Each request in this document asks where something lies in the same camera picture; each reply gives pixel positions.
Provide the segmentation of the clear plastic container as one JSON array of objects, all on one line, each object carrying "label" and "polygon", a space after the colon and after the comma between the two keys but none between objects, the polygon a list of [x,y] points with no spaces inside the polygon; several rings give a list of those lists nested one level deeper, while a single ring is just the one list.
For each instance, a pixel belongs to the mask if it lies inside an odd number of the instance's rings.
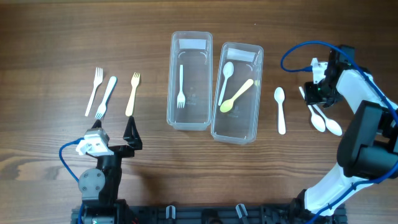
[{"label": "clear plastic container", "polygon": [[[183,65],[185,107],[177,108],[179,70]],[[204,131],[211,123],[213,36],[209,32],[172,34],[167,97],[167,122],[174,129]]]},{"label": "clear plastic container", "polygon": [[[215,140],[232,144],[247,144],[255,141],[259,120],[263,61],[264,49],[259,45],[237,42],[223,44],[211,119],[211,135]],[[230,99],[248,79],[253,79],[254,84],[235,100],[230,111],[222,113],[218,100],[224,82],[223,67],[227,62],[233,63],[234,73],[228,78],[223,102]]]}]

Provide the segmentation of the left clear plastic container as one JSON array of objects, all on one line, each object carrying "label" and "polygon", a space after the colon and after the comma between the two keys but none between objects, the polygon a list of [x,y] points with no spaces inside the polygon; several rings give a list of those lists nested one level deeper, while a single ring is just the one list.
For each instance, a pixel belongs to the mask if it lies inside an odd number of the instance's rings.
[{"label": "left clear plastic container", "polygon": [[[183,65],[185,107],[177,108],[179,70]],[[211,123],[213,36],[209,32],[172,34],[167,97],[167,122],[174,129],[204,131]]]}]

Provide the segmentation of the right clear plastic container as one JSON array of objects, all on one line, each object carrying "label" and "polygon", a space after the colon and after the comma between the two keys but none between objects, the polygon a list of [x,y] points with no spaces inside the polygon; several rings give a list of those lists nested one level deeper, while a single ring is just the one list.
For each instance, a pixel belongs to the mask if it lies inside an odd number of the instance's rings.
[{"label": "right clear plastic container", "polygon": [[[247,144],[255,141],[259,120],[263,61],[264,49],[259,45],[237,42],[223,44],[211,119],[211,135],[215,140],[232,144]],[[222,113],[218,100],[224,82],[223,67],[227,62],[233,63],[234,73],[228,78],[223,102],[230,99],[248,79],[253,79],[254,84],[235,100],[230,111]]]}]

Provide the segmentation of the yellow-green plastic spoon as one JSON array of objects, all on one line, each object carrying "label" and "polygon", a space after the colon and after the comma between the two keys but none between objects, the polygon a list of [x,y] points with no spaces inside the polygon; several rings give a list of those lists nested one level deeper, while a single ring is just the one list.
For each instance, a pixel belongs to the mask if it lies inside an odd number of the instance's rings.
[{"label": "yellow-green plastic spoon", "polygon": [[248,79],[240,89],[228,100],[224,101],[220,106],[220,111],[226,113],[232,109],[235,100],[240,97],[246,90],[248,90],[254,84],[253,79]]}]

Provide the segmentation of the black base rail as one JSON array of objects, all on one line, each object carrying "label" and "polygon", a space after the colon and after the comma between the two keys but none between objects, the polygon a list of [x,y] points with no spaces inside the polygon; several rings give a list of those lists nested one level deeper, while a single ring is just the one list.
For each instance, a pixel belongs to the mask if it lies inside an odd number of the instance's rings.
[{"label": "black base rail", "polygon": [[[245,212],[238,211],[238,206],[232,207],[129,207],[124,223],[306,223],[309,217],[297,217],[293,222],[289,220],[288,204],[264,204],[258,206],[245,206]],[[83,213],[82,223],[123,223],[116,222],[116,211],[103,214]],[[347,224],[345,204],[340,205],[332,216],[318,217],[313,223]]]}]

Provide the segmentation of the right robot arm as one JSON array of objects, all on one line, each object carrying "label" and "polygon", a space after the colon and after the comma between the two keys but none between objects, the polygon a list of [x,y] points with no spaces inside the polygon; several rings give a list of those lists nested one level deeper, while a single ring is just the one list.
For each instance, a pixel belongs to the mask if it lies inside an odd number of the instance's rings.
[{"label": "right robot arm", "polygon": [[306,104],[327,108],[346,100],[354,118],[341,138],[332,170],[290,204],[291,220],[325,223],[356,192],[397,178],[397,105],[353,59],[354,48],[339,45],[330,50],[326,63],[313,59],[309,67],[313,81],[301,88]]}]

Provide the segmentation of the white fork in container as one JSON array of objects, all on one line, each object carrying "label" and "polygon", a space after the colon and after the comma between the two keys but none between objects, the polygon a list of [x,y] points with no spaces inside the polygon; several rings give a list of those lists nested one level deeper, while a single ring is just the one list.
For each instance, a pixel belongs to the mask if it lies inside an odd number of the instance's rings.
[{"label": "white fork in container", "polygon": [[182,109],[185,107],[185,95],[183,93],[183,65],[180,65],[179,70],[179,93],[177,95],[177,108]]}]

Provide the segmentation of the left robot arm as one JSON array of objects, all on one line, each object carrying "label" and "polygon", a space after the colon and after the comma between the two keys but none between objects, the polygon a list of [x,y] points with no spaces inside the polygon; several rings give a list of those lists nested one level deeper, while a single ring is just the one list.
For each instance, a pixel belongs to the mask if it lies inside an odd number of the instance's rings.
[{"label": "left robot arm", "polygon": [[82,173],[78,181],[83,209],[78,223],[138,223],[138,217],[124,199],[118,198],[122,177],[122,159],[134,157],[142,141],[133,116],[130,116],[123,139],[125,145],[110,146],[109,136],[96,120],[78,143],[79,155],[97,159],[96,167]]}]

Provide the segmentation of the white plastic fork far left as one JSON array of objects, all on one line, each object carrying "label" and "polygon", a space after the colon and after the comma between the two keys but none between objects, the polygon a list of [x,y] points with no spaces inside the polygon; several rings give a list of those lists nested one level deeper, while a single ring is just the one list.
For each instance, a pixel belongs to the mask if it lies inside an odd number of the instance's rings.
[{"label": "white plastic fork far left", "polygon": [[103,69],[100,67],[96,67],[96,71],[95,71],[95,78],[93,81],[93,90],[91,92],[91,96],[88,102],[88,105],[86,107],[86,111],[85,111],[85,116],[88,116],[93,104],[93,100],[95,98],[95,94],[96,94],[96,90],[97,88],[101,85],[103,81]]}]

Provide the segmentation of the cream wooden fork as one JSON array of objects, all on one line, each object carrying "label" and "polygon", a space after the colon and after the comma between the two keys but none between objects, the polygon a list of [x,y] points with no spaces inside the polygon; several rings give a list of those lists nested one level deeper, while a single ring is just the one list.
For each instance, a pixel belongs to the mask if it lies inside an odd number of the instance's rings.
[{"label": "cream wooden fork", "polygon": [[131,90],[129,101],[127,103],[127,107],[126,107],[126,111],[125,111],[126,116],[133,115],[134,101],[135,101],[135,97],[136,97],[136,90],[137,90],[137,87],[140,82],[140,76],[141,76],[141,74],[139,72],[134,72],[134,74],[132,76],[132,79],[131,79],[132,90]]}]

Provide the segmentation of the white spoon thin handle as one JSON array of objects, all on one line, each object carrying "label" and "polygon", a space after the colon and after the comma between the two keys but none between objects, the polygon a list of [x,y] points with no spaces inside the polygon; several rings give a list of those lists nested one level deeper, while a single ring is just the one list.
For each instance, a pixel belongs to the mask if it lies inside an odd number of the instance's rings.
[{"label": "white spoon thin handle", "polygon": [[314,128],[317,129],[319,132],[325,132],[326,126],[322,117],[314,112],[311,105],[308,105],[308,108],[311,113],[310,121],[313,124]]}]

